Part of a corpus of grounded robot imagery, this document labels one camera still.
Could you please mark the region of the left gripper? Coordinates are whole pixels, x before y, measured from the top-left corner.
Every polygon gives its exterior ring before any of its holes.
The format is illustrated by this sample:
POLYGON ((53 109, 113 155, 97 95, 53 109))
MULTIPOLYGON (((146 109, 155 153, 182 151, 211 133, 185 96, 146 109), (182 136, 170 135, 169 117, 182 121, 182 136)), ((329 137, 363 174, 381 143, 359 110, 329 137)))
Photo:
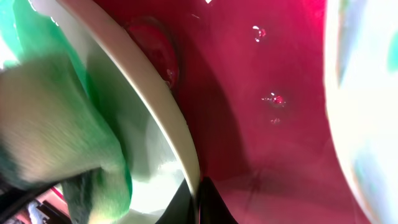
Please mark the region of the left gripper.
POLYGON ((42 223, 72 224, 68 208, 60 193, 52 185, 44 185, 37 189, 20 190, 5 182, 1 182, 1 223, 12 218, 19 218, 22 223, 28 223, 23 217, 23 211, 32 214, 42 223))

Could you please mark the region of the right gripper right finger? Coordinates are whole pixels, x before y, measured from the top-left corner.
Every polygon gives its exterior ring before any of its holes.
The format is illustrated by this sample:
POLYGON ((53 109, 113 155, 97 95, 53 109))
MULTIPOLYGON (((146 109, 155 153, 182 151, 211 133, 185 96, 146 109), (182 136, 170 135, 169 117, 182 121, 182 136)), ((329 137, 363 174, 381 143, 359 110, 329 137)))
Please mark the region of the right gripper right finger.
POLYGON ((209 177, 202 179, 199 190, 200 224, 238 224, 209 177))

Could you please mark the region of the light blue plate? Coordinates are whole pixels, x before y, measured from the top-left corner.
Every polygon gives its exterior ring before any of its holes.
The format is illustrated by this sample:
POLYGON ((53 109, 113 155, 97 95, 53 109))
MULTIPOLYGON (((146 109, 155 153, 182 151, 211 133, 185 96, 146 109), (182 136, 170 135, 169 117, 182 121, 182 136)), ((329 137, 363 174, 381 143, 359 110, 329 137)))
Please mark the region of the light blue plate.
POLYGON ((371 223, 396 223, 396 1, 327 1, 324 87, 336 155, 356 201, 371 223))
POLYGON ((129 34, 93 1, 31 0, 49 16, 88 72, 91 97, 118 135, 132 179, 121 223, 156 223, 183 180, 196 204, 197 152, 163 79, 129 34))

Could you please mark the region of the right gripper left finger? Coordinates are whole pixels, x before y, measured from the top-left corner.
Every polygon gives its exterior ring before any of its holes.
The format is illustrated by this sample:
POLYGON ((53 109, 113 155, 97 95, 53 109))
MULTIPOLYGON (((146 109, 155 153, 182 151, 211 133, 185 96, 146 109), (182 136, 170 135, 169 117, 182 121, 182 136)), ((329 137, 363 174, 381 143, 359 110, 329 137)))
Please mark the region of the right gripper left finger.
POLYGON ((156 224, 196 224, 195 201, 186 180, 183 180, 165 212, 156 224))

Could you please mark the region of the green sponge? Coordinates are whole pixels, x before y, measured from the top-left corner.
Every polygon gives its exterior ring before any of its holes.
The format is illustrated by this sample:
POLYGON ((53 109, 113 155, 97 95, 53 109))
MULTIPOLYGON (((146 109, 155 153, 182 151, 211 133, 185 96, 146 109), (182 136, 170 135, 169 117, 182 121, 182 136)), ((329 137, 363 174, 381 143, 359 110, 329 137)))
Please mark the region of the green sponge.
POLYGON ((22 190, 60 183, 73 223, 122 218, 132 185, 121 145, 59 25, 29 1, 2 1, 1 55, 1 175, 22 190))

